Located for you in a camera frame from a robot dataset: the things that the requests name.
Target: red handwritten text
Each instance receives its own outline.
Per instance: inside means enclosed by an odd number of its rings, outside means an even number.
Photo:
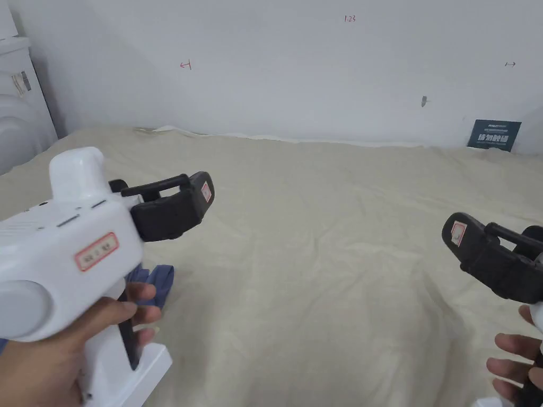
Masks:
[[[186,66],[188,66],[189,69],[192,71],[191,60],[188,60],[188,63],[182,63],[181,64],[181,68],[184,68]]]

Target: washing machine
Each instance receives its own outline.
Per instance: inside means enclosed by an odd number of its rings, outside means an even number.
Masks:
[[[0,40],[0,174],[31,160],[58,139],[29,46],[23,37]]]

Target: beige bedsheet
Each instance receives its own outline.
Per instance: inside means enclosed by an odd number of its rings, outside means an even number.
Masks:
[[[469,405],[499,331],[535,334],[441,241],[456,211],[543,222],[543,162],[497,150],[361,148],[99,128],[0,177],[4,219],[50,195],[57,153],[95,145],[130,185],[209,171],[204,222],[146,246],[173,264],[149,406]]]

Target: red label sticker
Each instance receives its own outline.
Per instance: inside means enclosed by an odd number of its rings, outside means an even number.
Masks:
[[[202,187],[202,195],[204,196],[205,201],[209,202],[209,199],[211,199],[211,190],[209,189],[207,181],[204,182],[204,186]]]
[[[75,262],[81,271],[87,271],[119,248],[119,241],[113,232],[98,239],[75,255]]]
[[[466,233],[467,227],[468,226],[465,223],[455,220],[454,224],[452,225],[451,242],[460,247],[460,243],[462,243],[462,238],[464,237],[464,233]]]

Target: hand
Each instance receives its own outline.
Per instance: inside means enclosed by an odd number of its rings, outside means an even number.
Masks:
[[[527,305],[522,305],[519,308],[519,314],[526,322],[533,325],[534,322],[532,321],[530,309]],[[497,334],[495,342],[498,348],[529,360],[535,360],[541,346],[539,339],[523,335]],[[509,359],[490,358],[487,360],[487,369],[496,376],[512,380],[519,384],[523,384],[526,378],[530,377],[530,381],[543,390],[543,369],[532,367],[532,364]],[[492,384],[500,396],[512,403],[515,402],[520,387],[500,379],[494,379]]]
[[[128,283],[131,301],[156,295],[151,284]],[[161,317],[158,307],[101,298],[68,328],[38,342],[9,342],[0,355],[0,405],[10,407],[74,407],[81,404],[77,377],[84,363],[85,342],[110,325],[132,318],[135,325]],[[137,332],[140,346],[151,342],[153,329]]]

